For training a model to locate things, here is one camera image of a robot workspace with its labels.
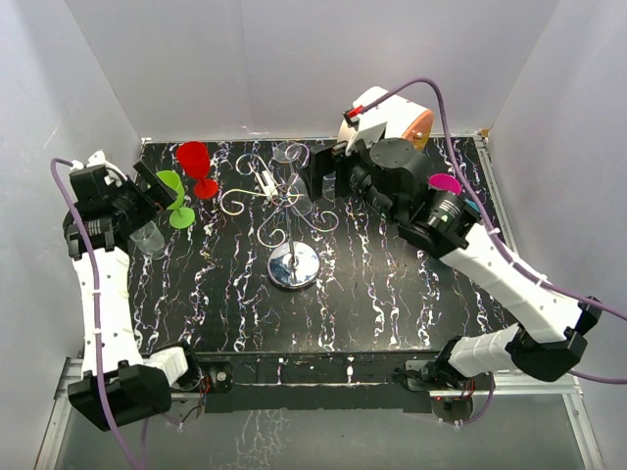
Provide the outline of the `green wine glass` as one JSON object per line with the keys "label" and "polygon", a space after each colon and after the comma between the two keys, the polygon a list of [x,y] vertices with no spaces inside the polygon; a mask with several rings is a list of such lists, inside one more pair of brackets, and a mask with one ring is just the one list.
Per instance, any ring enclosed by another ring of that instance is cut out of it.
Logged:
{"label": "green wine glass", "polygon": [[188,228],[195,221],[195,213],[184,206],[185,189],[180,176],[173,170],[158,171],[157,176],[174,193],[174,200],[168,206],[170,226],[175,229]]}

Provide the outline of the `clear champagne flute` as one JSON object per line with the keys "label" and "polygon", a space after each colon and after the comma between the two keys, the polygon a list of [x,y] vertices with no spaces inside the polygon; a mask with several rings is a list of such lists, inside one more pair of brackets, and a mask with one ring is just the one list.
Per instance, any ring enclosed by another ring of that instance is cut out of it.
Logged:
{"label": "clear champagne flute", "polygon": [[285,182],[290,195],[300,194],[289,207],[294,215],[308,215],[314,210],[314,203],[307,196],[305,181],[298,174],[308,154],[309,147],[303,142],[281,141],[272,148],[272,167],[276,181]]}

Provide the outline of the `clear tumbler glass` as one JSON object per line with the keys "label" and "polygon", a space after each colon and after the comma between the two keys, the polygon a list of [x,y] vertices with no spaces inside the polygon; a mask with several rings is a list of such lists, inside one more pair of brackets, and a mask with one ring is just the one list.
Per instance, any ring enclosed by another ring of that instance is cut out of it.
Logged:
{"label": "clear tumbler glass", "polygon": [[150,259],[162,259],[166,256],[165,238],[154,221],[150,221],[130,234],[135,247]]}

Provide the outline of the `red wine glass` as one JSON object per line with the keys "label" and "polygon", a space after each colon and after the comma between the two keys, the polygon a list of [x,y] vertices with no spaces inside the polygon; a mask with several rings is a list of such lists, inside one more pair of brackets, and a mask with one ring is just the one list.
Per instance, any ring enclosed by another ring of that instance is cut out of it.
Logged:
{"label": "red wine glass", "polygon": [[195,181],[194,194],[199,199],[210,199],[218,192],[218,184],[209,177],[211,158],[207,146],[198,141],[182,144],[175,153],[186,175]]}

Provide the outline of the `pink wine glass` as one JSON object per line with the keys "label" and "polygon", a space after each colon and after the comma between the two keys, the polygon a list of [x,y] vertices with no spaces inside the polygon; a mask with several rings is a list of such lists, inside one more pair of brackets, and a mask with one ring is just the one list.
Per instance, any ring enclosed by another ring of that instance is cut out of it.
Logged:
{"label": "pink wine glass", "polygon": [[459,196],[462,192],[460,182],[447,173],[432,174],[428,178],[428,185],[437,190],[447,191]]}

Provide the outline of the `cyan wine glass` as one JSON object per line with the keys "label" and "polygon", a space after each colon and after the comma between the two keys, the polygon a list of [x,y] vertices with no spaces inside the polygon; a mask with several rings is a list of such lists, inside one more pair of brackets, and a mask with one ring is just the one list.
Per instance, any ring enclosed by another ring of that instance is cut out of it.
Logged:
{"label": "cyan wine glass", "polygon": [[479,207],[476,205],[476,203],[474,201],[472,201],[471,199],[465,199],[464,200],[465,203],[471,207],[475,212],[477,212],[479,215],[479,217],[481,217],[481,210],[479,209]]}

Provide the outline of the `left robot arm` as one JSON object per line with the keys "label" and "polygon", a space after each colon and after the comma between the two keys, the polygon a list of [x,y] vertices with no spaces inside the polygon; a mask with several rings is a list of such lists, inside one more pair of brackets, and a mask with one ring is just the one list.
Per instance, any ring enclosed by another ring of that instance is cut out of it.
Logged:
{"label": "left robot arm", "polygon": [[77,275],[84,324],[81,379],[70,384],[72,406],[102,431],[169,411],[171,389],[196,388],[203,368],[190,345],[179,341],[142,356],[128,296],[132,233],[174,201],[174,192],[145,164],[135,169],[140,188],[101,150],[72,162],[76,200],[63,222]]}

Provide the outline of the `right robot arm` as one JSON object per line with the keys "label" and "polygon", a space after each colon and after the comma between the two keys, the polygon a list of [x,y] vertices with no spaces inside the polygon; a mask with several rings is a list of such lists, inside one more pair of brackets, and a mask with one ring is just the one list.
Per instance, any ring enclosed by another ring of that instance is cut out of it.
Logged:
{"label": "right robot arm", "polygon": [[334,175],[336,196],[361,197],[396,223],[410,245],[464,274],[515,318],[494,333],[452,338],[408,377],[456,389],[481,373],[519,369],[554,382],[580,362],[585,336],[601,316],[598,308],[542,288],[505,260],[507,248],[490,236],[478,210],[429,186],[429,159],[409,141],[389,138],[357,147],[353,153],[345,143],[312,150],[300,171],[310,198],[319,199],[324,177]]}

